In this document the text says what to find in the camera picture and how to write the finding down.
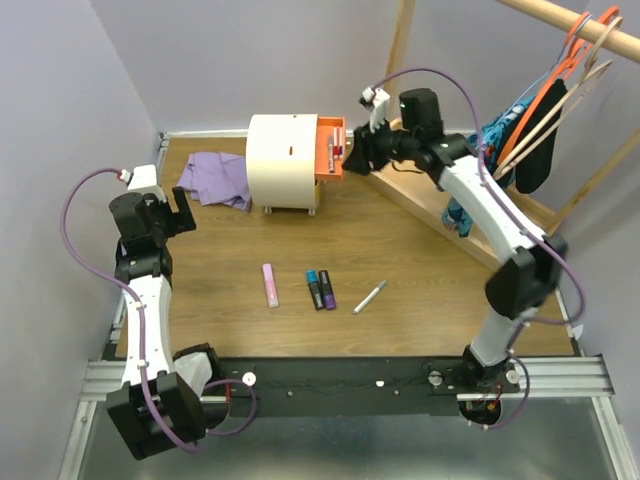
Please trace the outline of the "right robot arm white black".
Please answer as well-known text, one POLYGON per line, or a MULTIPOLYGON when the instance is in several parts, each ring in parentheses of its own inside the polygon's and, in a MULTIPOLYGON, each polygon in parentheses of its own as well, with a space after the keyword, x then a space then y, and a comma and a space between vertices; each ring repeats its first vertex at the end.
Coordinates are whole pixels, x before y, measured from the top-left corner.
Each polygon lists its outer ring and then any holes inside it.
POLYGON ((490 310, 454 369, 458 385, 480 392, 503 375, 524 322, 556 289, 568 246, 559 236, 547 236, 516 207, 463 135, 445 132, 434 91, 401 94, 400 130, 386 118, 389 100, 381 88, 362 92, 359 101, 370 118, 355 129, 343 168, 367 176, 392 160, 410 160, 462 206, 489 241, 501 263, 485 285, 490 310))

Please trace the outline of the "round cream drawer organizer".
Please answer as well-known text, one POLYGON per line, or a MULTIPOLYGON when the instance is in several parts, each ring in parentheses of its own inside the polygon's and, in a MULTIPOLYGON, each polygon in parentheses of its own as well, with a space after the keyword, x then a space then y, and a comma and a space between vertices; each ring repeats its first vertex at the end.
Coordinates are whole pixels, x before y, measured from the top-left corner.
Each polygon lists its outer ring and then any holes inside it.
POLYGON ((305 210, 313 216, 320 205, 321 185, 340 182, 342 159, 334 158, 328 173, 328 136, 342 128, 342 116, 318 114, 255 114, 246 137, 246 171, 253 202, 265 214, 277 209, 305 210))

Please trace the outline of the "pink highlighter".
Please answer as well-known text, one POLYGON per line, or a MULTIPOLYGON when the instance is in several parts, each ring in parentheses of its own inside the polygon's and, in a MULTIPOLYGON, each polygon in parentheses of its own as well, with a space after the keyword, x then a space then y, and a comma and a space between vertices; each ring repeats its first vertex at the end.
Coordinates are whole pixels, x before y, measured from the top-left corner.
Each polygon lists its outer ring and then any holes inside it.
POLYGON ((279 298, 276 288, 274 270, 270 263, 262 265, 262 274, 267 304, 270 308, 277 308, 279 306, 279 298))

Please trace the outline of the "blue patterned pen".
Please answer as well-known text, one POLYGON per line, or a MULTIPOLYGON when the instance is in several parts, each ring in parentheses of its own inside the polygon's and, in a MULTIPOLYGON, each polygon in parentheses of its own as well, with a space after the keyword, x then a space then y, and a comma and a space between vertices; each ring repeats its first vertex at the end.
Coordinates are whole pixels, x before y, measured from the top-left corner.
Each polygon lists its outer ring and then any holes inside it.
POLYGON ((328 149, 328 154, 327 154, 327 164, 328 164, 328 173, 334 173, 335 172, 335 164, 334 164, 334 139, 333 139, 333 134, 330 134, 328 136, 328 143, 327 143, 327 149, 328 149))

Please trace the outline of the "red capped white marker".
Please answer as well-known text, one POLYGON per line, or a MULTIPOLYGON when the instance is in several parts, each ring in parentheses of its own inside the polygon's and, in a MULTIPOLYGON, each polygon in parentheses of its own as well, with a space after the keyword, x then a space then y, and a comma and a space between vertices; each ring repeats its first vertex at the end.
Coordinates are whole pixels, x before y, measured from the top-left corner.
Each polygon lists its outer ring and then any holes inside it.
POLYGON ((342 158, 342 154, 342 128, 335 127, 333 130, 333 156, 336 160, 340 160, 342 158))

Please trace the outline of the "blue capped black highlighter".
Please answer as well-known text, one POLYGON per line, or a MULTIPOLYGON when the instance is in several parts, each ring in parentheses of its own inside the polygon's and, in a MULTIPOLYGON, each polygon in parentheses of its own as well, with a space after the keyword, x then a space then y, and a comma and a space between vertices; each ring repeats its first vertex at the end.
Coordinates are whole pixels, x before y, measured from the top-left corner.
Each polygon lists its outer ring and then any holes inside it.
POLYGON ((307 270, 306 280, 314 308, 316 310, 322 310, 324 308, 324 302, 317 272, 315 270, 307 270))

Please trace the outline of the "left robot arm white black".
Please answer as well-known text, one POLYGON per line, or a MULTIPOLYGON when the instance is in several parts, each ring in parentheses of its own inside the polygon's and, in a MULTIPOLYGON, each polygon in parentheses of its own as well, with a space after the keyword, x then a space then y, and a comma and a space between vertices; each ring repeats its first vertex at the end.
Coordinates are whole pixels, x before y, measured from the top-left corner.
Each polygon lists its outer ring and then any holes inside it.
POLYGON ((173 211, 159 188, 131 190, 109 204, 120 233, 115 278, 127 308, 127 356, 121 386, 107 412, 129 451, 142 460, 176 446, 190 449, 205 435, 201 395, 222 380, 208 344, 172 354, 169 307, 173 263, 167 242, 196 227, 185 191, 172 190, 173 211))

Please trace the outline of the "purple capped black highlighter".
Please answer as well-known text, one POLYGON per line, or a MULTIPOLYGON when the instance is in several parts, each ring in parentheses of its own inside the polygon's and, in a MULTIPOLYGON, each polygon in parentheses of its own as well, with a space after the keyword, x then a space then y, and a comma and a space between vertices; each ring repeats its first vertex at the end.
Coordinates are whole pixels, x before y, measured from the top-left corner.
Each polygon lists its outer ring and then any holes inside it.
POLYGON ((334 310, 337 305, 329 273, 327 270, 320 270, 318 275, 324 308, 334 310))

